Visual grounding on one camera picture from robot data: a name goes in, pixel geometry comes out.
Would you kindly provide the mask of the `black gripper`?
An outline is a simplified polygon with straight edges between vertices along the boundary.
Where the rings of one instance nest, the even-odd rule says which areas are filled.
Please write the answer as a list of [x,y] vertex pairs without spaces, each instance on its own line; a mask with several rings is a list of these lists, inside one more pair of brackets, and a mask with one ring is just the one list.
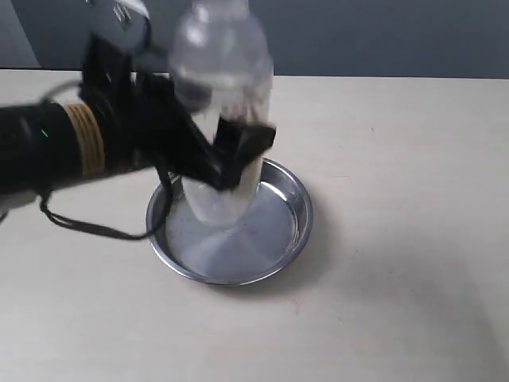
[[175,97],[170,79],[141,71],[135,80],[132,69],[131,54],[91,36],[79,95],[99,125],[106,173],[153,166],[216,190],[231,190],[243,171],[273,146],[272,125],[224,118],[211,144]]

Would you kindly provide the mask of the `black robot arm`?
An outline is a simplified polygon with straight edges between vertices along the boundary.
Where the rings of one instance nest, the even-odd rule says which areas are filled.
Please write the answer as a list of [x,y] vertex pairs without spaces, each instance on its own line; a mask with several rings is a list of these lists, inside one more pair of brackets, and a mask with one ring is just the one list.
[[272,126],[227,119],[206,139],[170,78],[134,71],[132,56],[101,37],[91,38],[76,86],[77,103],[47,96],[2,107],[5,209],[13,197],[43,197],[149,167],[231,190],[274,143]]

